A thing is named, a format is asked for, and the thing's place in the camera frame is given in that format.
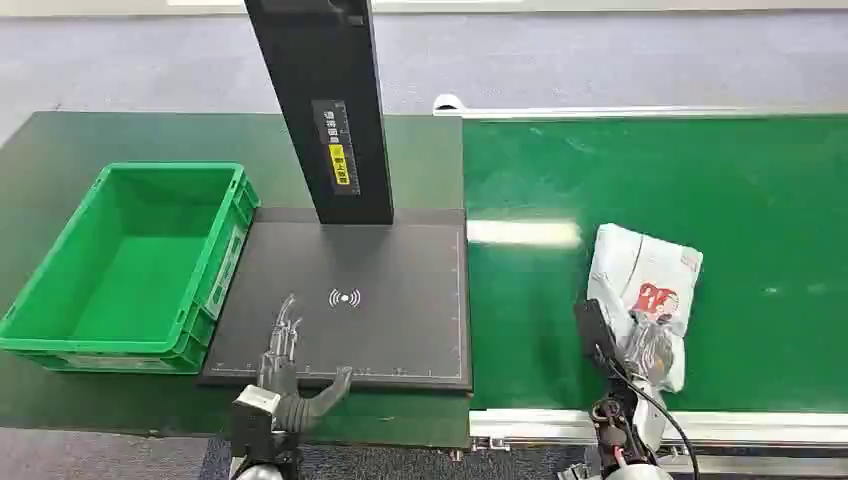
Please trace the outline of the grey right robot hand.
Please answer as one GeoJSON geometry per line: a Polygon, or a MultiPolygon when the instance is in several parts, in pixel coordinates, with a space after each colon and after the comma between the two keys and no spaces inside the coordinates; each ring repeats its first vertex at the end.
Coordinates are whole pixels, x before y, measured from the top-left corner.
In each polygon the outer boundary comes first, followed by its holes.
{"type": "Polygon", "coordinates": [[[665,320],[633,312],[635,325],[625,349],[625,366],[634,375],[660,390],[676,391],[672,378],[675,363],[672,331],[665,320]]]}

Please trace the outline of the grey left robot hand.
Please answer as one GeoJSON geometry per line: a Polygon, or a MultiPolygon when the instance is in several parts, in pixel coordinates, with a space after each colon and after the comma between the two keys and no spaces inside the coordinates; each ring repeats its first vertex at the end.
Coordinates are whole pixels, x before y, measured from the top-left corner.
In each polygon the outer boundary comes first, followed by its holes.
{"type": "Polygon", "coordinates": [[[273,413],[274,428],[288,433],[311,430],[321,417],[347,395],[353,375],[350,366],[339,366],[328,387],[309,398],[300,394],[295,350],[299,340],[298,327],[302,321],[298,298],[290,293],[283,300],[272,325],[269,346],[261,356],[257,378],[260,388],[280,397],[273,413]]]}

